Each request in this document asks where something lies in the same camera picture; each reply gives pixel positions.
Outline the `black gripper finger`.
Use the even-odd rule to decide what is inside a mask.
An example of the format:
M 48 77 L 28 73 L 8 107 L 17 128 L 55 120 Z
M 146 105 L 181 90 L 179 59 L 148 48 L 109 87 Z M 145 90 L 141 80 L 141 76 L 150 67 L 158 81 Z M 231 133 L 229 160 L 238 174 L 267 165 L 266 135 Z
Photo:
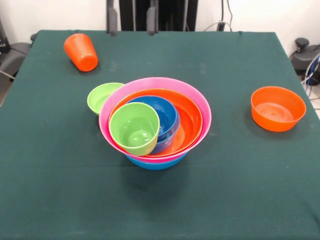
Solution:
M 113 0 L 106 1 L 106 32 L 111 36 L 118 34 L 117 12 Z
M 158 32 L 157 30 L 157 8 L 151 6 L 146 13 L 146 30 L 148 35 L 153 36 Z

